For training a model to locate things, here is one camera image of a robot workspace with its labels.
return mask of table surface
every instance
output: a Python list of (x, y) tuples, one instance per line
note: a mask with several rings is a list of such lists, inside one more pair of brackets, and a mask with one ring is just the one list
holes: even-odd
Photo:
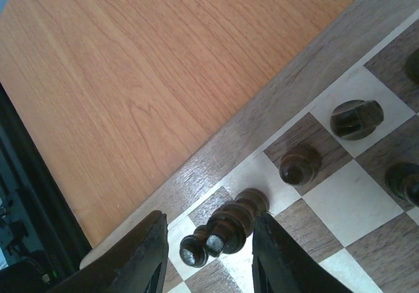
[(9, 0), (0, 81), (95, 246), (352, 1)]

